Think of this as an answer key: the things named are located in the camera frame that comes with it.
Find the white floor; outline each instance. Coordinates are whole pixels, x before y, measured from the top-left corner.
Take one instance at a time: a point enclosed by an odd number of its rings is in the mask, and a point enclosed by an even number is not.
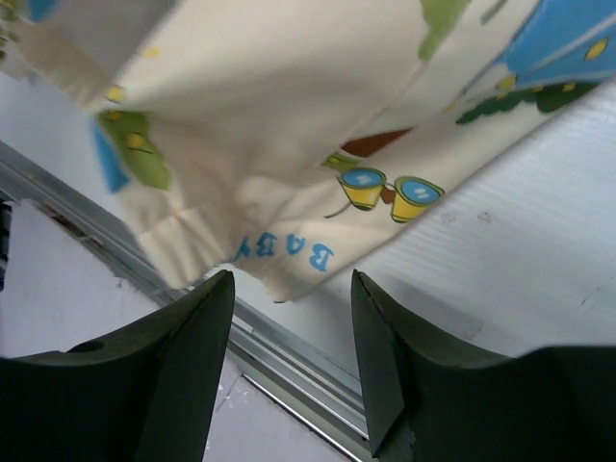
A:
[[[66,350],[154,309],[55,222],[28,204],[13,208],[8,272],[0,294],[0,354]],[[346,459],[226,361],[204,460]]]

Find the green patch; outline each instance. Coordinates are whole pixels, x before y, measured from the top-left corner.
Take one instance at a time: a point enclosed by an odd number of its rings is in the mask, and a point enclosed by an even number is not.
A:
[[[597,86],[597,84],[588,83],[575,84],[575,87],[570,90],[571,85],[572,84],[550,85],[541,90],[526,89],[512,91],[506,96],[495,96],[486,99],[474,109],[463,114],[455,123],[464,125],[475,121],[481,116],[491,116],[495,113],[508,113],[522,102],[535,104],[542,114],[551,114],[573,103]]]
[[[333,168],[334,170],[338,170],[341,174],[355,168],[357,164],[359,164],[359,161],[351,159],[341,152],[334,152],[321,163],[323,167]]]
[[[430,27],[420,44],[422,61],[430,61],[447,38],[471,0],[422,0],[423,19]]]
[[[97,119],[119,150],[122,161],[139,182],[150,188],[168,191],[171,173],[163,155],[148,137],[147,115],[105,111]]]

